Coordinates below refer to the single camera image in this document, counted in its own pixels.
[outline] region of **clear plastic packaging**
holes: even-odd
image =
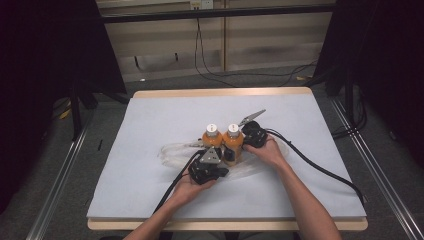
[[[280,151],[287,159],[289,154],[288,147],[279,139],[276,139]],[[198,150],[202,150],[202,141],[193,141],[189,143],[175,143],[168,144],[162,147],[159,152],[159,159],[162,165],[182,169],[187,161]],[[231,181],[243,177],[248,177],[264,171],[267,165],[263,163],[256,155],[242,150],[242,161],[235,166],[228,167],[225,163],[221,162],[218,167],[225,167],[230,170],[227,176],[220,178],[220,181]]]

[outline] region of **person's left hand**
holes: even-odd
[[[205,184],[199,185],[191,179],[188,170],[185,170],[183,177],[175,186],[171,198],[176,200],[180,205],[185,205],[195,199],[201,191],[212,187],[215,183],[216,180],[211,180]]]

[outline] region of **person's right hand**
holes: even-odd
[[[284,163],[286,160],[281,154],[280,148],[278,147],[275,139],[268,134],[265,145],[261,148],[255,148],[248,144],[243,145],[243,149],[255,154],[265,163],[276,167],[278,164]]]

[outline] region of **hand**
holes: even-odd
[[[283,154],[281,154],[280,148],[278,147],[277,142],[275,139],[268,134],[268,137],[266,139],[265,145],[261,148],[255,148],[253,146],[250,146],[248,144],[243,145],[243,149],[255,154],[258,156],[262,161],[265,163],[276,167],[278,164],[286,163],[286,160],[283,157]]]
[[[171,198],[179,205],[185,205],[195,199],[201,191],[212,187],[215,183],[216,180],[211,180],[205,184],[199,185],[191,179],[188,170],[185,170],[183,177],[175,186],[174,193]]]

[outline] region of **white bottle cap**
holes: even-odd
[[[230,135],[230,137],[238,137],[239,134],[240,132],[237,124],[233,123],[228,126],[228,135]]]
[[[216,135],[218,135],[218,127],[215,124],[209,124],[206,126],[206,135],[209,137],[216,137]]]

